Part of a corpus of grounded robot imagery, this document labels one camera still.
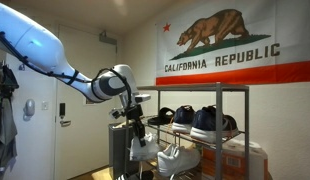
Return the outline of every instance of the red stripe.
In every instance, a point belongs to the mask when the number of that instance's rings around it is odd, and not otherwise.
[[[274,84],[310,81],[310,61],[247,68],[234,71],[156,78],[156,85],[223,82]]]

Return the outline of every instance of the white sneaker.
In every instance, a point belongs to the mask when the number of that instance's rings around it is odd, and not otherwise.
[[[157,153],[157,168],[161,176],[169,177],[182,171],[194,168],[201,160],[196,149],[185,149],[170,144],[163,152]]]
[[[141,147],[138,137],[134,137],[131,143],[129,159],[131,161],[145,161],[156,158],[160,148],[157,141],[157,135],[148,133],[144,137],[146,145]]]

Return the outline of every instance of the light switch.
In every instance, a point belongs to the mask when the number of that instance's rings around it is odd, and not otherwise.
[[[47,101],[42,102],[42,110],[48,110],[48,102]]]

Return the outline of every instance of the bear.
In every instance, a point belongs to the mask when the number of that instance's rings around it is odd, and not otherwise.
[[[215,44],[218,44],[229,33],[241,35],[239,38],[249,36],[249,32],[244,25],[242,13],[235,9],[225,9],[211,17],[196,20],[191,27],[181,34],[177,45],[182,46],[189,40],[192,40],[186,50],[186,52],[189,52],[200,41],[204,43],[204,46],[210,46],[210,36],[215,35]]]

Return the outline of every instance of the ceiling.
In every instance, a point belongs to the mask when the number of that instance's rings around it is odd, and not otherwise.
[[[124,35],[165,10],[174,0],[2,0],[93,28]]]

